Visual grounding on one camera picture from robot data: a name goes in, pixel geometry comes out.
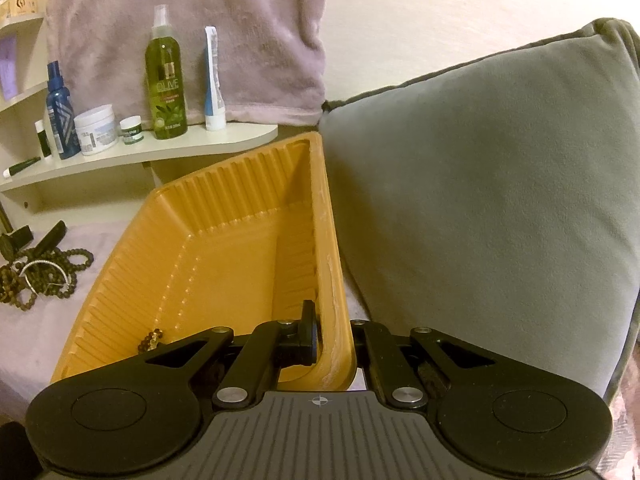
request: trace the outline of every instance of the cardboard box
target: cardboard box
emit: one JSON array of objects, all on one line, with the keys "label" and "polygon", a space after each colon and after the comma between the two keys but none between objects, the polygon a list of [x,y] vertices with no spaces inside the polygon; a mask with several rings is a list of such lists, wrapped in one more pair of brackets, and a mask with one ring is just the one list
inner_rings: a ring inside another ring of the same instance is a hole
[{"label": "cardboard box", "polygon": [[37,12],[38,0],[6,0],[0,6],[0,20]]}]

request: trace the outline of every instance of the plastic basket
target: plastic basket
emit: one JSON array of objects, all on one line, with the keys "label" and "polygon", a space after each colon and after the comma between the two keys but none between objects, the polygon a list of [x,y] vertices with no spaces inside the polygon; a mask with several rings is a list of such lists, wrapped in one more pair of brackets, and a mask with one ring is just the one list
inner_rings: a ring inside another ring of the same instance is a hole
[{"label": "plastic basket", "polygon": [[355,355],[321,137],[269,144],[153,192],[89,293],[52,377],[135,355],[159,328],[171,342],[213,326],[250,333],[316,302],[313,367],[286,368],[281,389],[349,386]]}]

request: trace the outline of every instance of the metal screw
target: metal screw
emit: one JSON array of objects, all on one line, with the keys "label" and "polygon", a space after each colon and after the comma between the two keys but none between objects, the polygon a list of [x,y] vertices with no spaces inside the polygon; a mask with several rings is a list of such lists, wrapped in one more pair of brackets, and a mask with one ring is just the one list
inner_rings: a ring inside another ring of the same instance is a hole
[{"label": "metal screw", "polygon": [[398,402],[405,402],[407,404],[418,402],[422,399],[422,392],[418,388],[412,388],[411,386],[396,388],[391,395]]},{"label": "metal screw", "polygon": [[249,396],[244,388],[236,386],[222,388],[217,395],[222,402],[242,402]]}]

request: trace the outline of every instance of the olive oil bottle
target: olive oil bottle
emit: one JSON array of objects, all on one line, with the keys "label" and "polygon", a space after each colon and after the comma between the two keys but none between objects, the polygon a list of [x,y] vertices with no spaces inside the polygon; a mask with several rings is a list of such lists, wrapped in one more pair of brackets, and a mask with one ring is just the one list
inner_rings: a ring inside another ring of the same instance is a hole
[{"label": "olive oil bottle", "polygon": [[167,6],[156,6],[153,39],[146,48],[149,104],[158,139],[172,139],[187,131],[187,110],[182,86],[180,45],[169,24]]}]

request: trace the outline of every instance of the gray pillow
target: gray pillow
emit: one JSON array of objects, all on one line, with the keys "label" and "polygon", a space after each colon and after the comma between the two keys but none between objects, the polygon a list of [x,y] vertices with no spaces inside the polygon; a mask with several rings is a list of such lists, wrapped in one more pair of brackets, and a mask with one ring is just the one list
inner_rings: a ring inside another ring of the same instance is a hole
[{"label": "gray pillow", "polygon": [[326,104],[338,243],[374,320],[613,396],[640,312],[639,49],[600,19]]}]

